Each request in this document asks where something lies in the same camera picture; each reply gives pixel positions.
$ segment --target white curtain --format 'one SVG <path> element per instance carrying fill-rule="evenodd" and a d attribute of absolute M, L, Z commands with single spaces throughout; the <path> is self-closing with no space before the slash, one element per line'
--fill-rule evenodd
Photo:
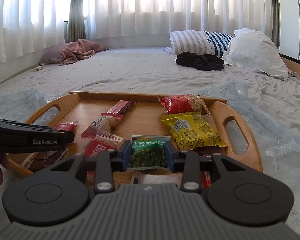
<path fill-rule="evenodd" d="M 69 2 L 0 0 L 0 63 L 64 42 Z"/>
<path fill-rule="evenodd" d="M 88 0 L 89 39 L 176 30 L 234 34 L 239 28 L 271 37 L 272 0 Z"/>

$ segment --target snack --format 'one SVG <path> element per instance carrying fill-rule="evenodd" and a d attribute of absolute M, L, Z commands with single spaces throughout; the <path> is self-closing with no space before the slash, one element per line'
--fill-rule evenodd
<path fill-rule="evenodd" d="M 124 115 L 135 102 L 120 100 L 107 113 Z"/>
<path fill-rule="evenodd" d="M 170 136 L 133 135 L 129 170 L 166 168 L 164 144 Z"/>
<path fill-rule="evenodd" d="M 32 172 L 39 171 L 53 163 L 60 161 L 68 152 L 68 148 L 58 151 L 31 153 L 21 164 Z"/>
<path fill-rule="evenodd" d="M 186 112 L 200 112 L 202 107 L 205 112 L 210 115 L 210 112 L 202 98 L 197 95 L 175 95 L 166 98 L 158 98 L 159 102 L 166 109 L 168 114 L 180 114 Z"/>
<path fill-rule="evenodd" d="M 202 188 L 211 186 L 210 172 L 201 171 L 200 172 L 200 178 L 201 178 L 201 187 Z"/>
<path fill-rule="evenodd" d="M 162 184 L 162 183 L 175 183 L 180 188 L 182 181 L 182 174 L 164 174 L 164 175 L 152 175 L 144 174 L 137 171 L 132 176 L 131 182 L 133 184 Z"/>
<path fill-rule="evenodd" d="M 103 142 L 114 147 L 115 149 L 118 149 L 120 143 L 123 141 L 123 138 L 106 131 L 98 131 L 94 140 Z"/>
<path fill-rule="evenodd" d="M 193 150 L 197 147 L 226 144 L 212 127 L 202 118 L 200 112 L 166 114 L 161 121 L 170 129 L 180 150 Z"/>
<path fill-rule="evenodd" d="M 106 151 L 109 149 L 116 149 L 113 146 L 107 145 L 104 142 L 100 142 L 98 140 L 93 140 L 88 145 L 86 151 L 84 152 L 84 155 L 86 157 L 95 157 L 98 155 L 99 152 Z M 94 176 L 96 173 L 94 171 L 88 171 L 88 174 Z"/>
<path fill-rule="evenodd" d="M 111 132 L 122 120 L 123 115 L 102 113 L 88 128 L 82 133 L 81 138 L 93 140 L 99 130 Z"/>
<path fill-rule="evenodd" d="M 60 122 L 55 126 L 55 130 L 63 130 L 63 131 L 72 131 L 76 125 L 77 121 L 74 122 Z"/>

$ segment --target pillow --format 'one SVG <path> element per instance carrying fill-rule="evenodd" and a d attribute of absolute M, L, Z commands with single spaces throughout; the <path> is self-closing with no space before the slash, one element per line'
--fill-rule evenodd
<path fill-rule="evenodd" d="M 228 50 L 222 56 L 225 64 L 288 80 L 288 68 L 268 36 L 246 28 L 234 31 L 234 34 L 236 36 L 231 39 Z"/>
<path fill-rule="evenodd" d="M 61 50 L 69 43 L 70 42 L 60 43 L 49 49 L 46 49 L 46 52 L 42 56 L 39 65 L 42 66 L 42 65 L 54 64 L 54 63 L 61 63 L 62 61 Z"/>
<path fill-rule="evenodd" d="M 205 53 L 222 57 L 227 50 L 232 36 L 202 31 L 170 32 L 171 46 L 164 50 L 170 54 L 179 55 L 185 51 L 203 55 Z"/>

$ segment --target purple pillow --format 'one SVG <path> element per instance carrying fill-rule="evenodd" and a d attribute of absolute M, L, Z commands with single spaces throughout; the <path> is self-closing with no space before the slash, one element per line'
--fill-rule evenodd
<path fill-rule="evenodd" d="M 42 56 L 39 65 L 42 66 L 42 65 L 54 64 L 54 63 L 61 63 L 62 61 L 61 50 L 69 43 L 71 42 L 60 43 L 49 49 L 46 49 L 46 53 Z"/>

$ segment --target wooden tray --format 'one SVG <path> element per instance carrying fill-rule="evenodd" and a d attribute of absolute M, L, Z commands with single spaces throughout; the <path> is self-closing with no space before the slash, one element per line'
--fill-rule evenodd
<path fill-rule="evenodd" d="M 78 121 L 75 128 L 75 139 L 71 145 L 68 145 L 67 155 L 75 153 L 84 153 L 89 141 L 80 139 L 82 132 L 90 123 L 100 115 L 101 112 L 107 112 L 119 100 L 131 100 L 137 102 L 125 115 L 123 120 L 114 130 L 114 134 L 131 139 L 133 134 L 147 135 L 171 135 L 170 130 L 160 121 L 160 115 L 167 114 L 157 97 L 166 97 L 168 95 L 154 94 L 133 94 L 133 93 L 104 93 L 104 92 L 69 92 L 69 95 L 57 98 L 37 110 L 26 123 L 34 123 L 50 108 L 56 107 L 59 114 L 55 116 L 47 125 L 54 127 L 59 122 Z M 262 172 L 260 152 L 255 138 L 240 115 L 231 107 L 226 105 L 225 99 L 202 98 L 211 111 L 211 115 L 203 116 L 204 119 L 218 131 L 218 134 L 226 142 L 228 147 L 224 148 L 224 154 Z M 229 121 L 235 120 L 238 124 L 244 138 L 247 141 L 247 150 L 237 155 L 233 144 L 226 132 L 226 125 Z M 27 176 L 32 174 L 26 168 L 20 166 L 27 154 L 10 154 L 10 166 L 19 175 Z M 152 174 L 167 174 L 168 171 L 151 170 Z M 131 171 L 114 172 L 114 182 L 116 187 L 120 183 L 130 183 Z"/>

